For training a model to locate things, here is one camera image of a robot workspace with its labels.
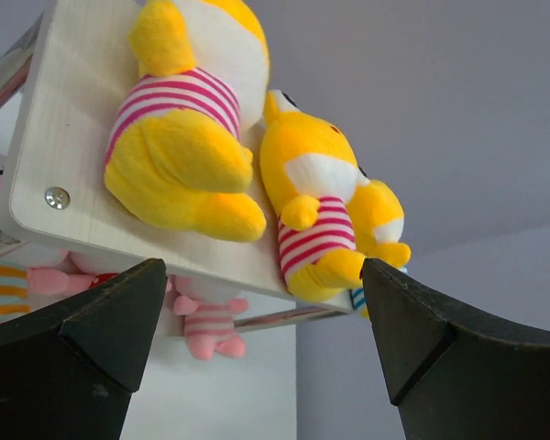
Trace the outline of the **yellow frog red-striped shirt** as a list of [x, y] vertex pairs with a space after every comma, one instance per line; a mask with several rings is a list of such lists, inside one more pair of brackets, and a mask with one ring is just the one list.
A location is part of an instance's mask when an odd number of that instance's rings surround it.
[[347, 211], [360, 171], [347, 138], [278, 89], [267, 92], [263, 116], [260, 176], [276, 215], [288, 292], [320, 303], [361, 286], [365, 256]]

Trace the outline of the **yellow frog sideways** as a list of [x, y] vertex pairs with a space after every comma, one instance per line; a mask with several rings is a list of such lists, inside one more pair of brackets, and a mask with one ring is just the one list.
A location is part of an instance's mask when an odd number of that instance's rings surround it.
[[144, 223], [252, 242], [266, 219], [248, 195], [241, 135], [270, 78], [263, 28], [242, 1], [148, 1], [128, 36], [138, 80], [115, 116], [106, 189]]

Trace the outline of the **pink frog red polka-dot shirt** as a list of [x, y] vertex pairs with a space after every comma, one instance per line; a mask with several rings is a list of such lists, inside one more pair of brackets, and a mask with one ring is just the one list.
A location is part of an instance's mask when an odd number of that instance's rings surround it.
[[72, 251], [60, 253], [58, 260], [27, 269], [30, 293], [73, 296], [113, 278], [123, 270], [105, 258]]

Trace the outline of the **pink frog pink-striped shirt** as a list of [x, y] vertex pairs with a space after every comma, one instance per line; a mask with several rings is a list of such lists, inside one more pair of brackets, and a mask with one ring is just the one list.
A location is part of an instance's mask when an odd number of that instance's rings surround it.
[[235, 316], [248, 309], [248, 301], [239, 290], [179, 275], [170, 275], [169, 283], [176, 293], [172, 311], [182, 318], [185, 343], [194, 358], [245, 356], [247, 346], [235, 329]]

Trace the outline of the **yellow frog blue-striped shirt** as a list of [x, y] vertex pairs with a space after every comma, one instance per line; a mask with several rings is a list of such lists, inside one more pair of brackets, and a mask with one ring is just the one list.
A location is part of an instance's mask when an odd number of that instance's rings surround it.
[[386, 183], [370, 179], [362, 168], [359, 171], [355, 193], [346, 204], [357, 250], [368, 258], [381, 259], [406, 273], [412, 251], [401, 242], [404, 229], [402, 205]]

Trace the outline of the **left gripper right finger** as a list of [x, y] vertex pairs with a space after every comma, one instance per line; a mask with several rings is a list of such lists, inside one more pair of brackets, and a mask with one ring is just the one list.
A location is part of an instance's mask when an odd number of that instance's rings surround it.
[[550, 439], [550, 331], [484, 312], [376, 258], [361, 279], [406, 438]]

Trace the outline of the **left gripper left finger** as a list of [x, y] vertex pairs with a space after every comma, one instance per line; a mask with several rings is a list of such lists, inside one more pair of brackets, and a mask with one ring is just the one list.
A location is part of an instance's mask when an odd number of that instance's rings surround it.
[[0, 439], [117, 439], [166, 290], [151, 258], [0, 324]]

